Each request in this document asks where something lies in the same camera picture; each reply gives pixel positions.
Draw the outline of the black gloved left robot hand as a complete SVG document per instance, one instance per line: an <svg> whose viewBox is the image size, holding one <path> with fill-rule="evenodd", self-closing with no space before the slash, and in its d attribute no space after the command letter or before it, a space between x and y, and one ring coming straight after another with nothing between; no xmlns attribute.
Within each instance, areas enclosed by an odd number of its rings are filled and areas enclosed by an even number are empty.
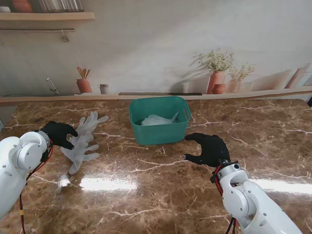
<svg viewBox="0 0 312 234"><path fill-rule="evenodd" d="M67 140L67 135L78 137L78 133L69 124L50 121L41 129L41 131L48 135L54 145L69 150L74 149L74 145Z"/></svg>

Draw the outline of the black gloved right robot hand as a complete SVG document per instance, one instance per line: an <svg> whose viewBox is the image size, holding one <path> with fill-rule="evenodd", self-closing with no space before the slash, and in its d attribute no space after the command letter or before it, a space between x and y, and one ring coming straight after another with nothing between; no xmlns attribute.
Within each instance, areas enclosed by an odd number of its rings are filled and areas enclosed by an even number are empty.
<svg viewBox="0 0 312 234"><path fill-rule="evenodd" d="M194 156L185 154L184 159L198 165L207 165L217 168L220 160L230 161L228 148L219 136L193 133L185 136L185 140L192 140L201 146L201 154Z"/></svg>

